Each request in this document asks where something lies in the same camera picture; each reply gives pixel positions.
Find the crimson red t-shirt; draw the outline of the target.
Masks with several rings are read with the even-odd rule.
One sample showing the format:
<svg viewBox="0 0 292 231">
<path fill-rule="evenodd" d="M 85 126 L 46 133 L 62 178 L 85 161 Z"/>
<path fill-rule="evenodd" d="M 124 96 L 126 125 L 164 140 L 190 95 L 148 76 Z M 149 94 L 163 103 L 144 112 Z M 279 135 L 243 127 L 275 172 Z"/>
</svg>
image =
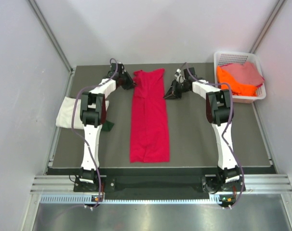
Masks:
<svg viewBox="0 0 292 231">
<path fill-rule="evenodd" d="M 164 96 L 165 69 L 135 71 L 132 99 L 130 162 L 170 161 L 168 115 Z"/>
</svg>

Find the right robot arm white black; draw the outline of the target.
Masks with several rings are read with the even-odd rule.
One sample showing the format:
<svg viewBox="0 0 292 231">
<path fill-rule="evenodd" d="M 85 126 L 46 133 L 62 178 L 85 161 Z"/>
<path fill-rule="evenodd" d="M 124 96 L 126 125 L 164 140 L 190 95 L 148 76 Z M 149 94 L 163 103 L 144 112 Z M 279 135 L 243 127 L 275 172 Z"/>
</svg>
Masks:
<svg viewBox="0 0 292 231">
<path fill-rule="evenodd" d="M 229 190 L 242 181 L 243 169 L 235 157 L 231 127 L 234 115 L 231 86 L 226 83 L 210 83 L 195 75 L 194 68 L 177 69 L 174 80 L 164 99 L 180 99 L 182 94 L 193 92 L 206 102 L 206 117 L 211 124 L 218 150 L 218 173 L 216 180 L 204 183 L 204 189 L 210 193 Z"/>
</svg>

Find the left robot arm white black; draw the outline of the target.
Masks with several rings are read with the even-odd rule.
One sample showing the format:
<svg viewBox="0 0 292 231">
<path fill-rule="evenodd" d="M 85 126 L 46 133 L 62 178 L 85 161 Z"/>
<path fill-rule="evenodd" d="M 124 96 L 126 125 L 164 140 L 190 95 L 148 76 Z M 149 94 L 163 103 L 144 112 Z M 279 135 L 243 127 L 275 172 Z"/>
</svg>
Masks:
<svg viewBox="0 0 292 231">
<path fill-rule="evenodd" d="M 130 90 L 136 86 L 124 64 L 112 63 L 110 71 L 98 85 L 83 88 L 77 95 L 80 99 L 80 120 L 83 125 L 84 154 L 81 173 L 76 183 L 85 185 L 91 191 L 101 192 L 99 172 L 99 140 L 103 125 L 106 124 L 107 97 L 118 87 Z"/>
</svg>

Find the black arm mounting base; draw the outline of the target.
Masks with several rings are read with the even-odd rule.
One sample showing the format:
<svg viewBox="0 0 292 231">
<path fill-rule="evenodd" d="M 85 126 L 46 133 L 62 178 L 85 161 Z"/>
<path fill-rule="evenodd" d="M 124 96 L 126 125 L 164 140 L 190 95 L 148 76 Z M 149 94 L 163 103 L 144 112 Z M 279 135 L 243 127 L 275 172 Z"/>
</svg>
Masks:
<svg viewBox="0 0 292 231">
<path fill-rule="evenodd" d="M 73 176 L 76 178 L 76 192 L 87 192 L 90 184 L 103 185 L 105 192 L 117 192 L 124 189 L 154 189 L 154 188 L 192 188 L 198 192 L 230 191 L 232 186 L 241 189 L 242 180 L 250 177 L 274 175 L 273 166 L 245 167 L 240 170 L 220 170 L 216 167 L 128 167 L 128 168 L 100 168 L 84 170 L 83 168 L 55 168 L 49 167 L 48 176 Z"/>
</svg>

